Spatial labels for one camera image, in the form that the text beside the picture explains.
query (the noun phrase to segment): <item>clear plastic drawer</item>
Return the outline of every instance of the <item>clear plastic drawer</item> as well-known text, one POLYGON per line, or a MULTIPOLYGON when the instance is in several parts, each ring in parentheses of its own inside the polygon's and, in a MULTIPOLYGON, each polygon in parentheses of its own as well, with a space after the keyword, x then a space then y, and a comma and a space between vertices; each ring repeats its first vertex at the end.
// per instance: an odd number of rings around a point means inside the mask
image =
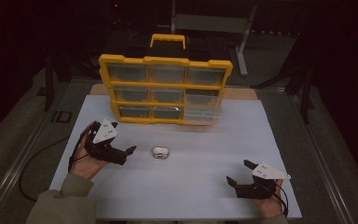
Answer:
POLYGON ((107 68, 114 81, 146 81, 146 70, 143 64, 108 63, 107 68))
POLYGON ((187 72, 187 82, 196 85, 216 85, 222 84, 226 69, 223 68, 198 68, 189 67, 187 72))
POLYGON ((183 109, 181 107, 154 106, 152 108, 153 118, 155 119, 180 119, 183 109))
POLYGON ((150 88, 150 96, 153 102, 159 103, 181 103, 183 89, 176 88, 150 88))
POLYGON ((219 91, 186 89, 185 107, 215 109, 219 99, 219 91))
POLYGON ((149 81, 161 83, 184 83, 186 69, 179 65, 148 65, 149 81))
POLYGON ((147 102, 147 87, 114 86, 116 99, 118 101, 147 102))
POLYGON ((150 107, 146 105, 119 105, 121 117, 150 118, 150 107))
POLYGON ((183 122, 191 125, 212 125, 216 122, 218 113, 207 109, 185 109, 183 122))

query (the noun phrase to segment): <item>grey jacket sleeve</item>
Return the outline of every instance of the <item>grey jacket sleeve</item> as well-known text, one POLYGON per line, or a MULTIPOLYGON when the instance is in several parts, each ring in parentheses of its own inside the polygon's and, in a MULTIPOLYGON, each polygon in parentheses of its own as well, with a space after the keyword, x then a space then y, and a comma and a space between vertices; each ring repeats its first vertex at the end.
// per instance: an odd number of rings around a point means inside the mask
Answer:
POLYGON ((287 224, 287 219, 284 215, 280 215, 277 217, 264 219, 260 222, 260 224, 287 224))
POLYGON ((95 202, 87 197, 92 186, 90 180, 68 174, 60 191, 47 190, 38 196, 26 223, 95 223, 95 202))

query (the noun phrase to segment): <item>white table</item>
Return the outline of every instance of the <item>white table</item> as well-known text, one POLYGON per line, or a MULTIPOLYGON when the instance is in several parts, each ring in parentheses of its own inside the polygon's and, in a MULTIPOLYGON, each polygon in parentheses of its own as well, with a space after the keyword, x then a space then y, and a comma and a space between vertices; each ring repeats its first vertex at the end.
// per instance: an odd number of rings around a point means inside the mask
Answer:
MULTIPOLYGON (((115 120, 109 96, 89 95, 52 180, 59 189, 68 159, 80 133, 94 120, 115 120)), ((260 101, 224 100, 214 126, 119 123, 112 146, 136 145, 123 165, 108 164, 94 177, 90 197, 97 201, 100 219, 246 219, 260 217, 250 200, 238 199, 226 176, 251 184, 243 160, 266 163, 285 171, 282 158, 260 101), (167 160, 152 157, 151 148, 168 147, 167 160)), ((289 217, 301 213, 289 180, 289 217)))

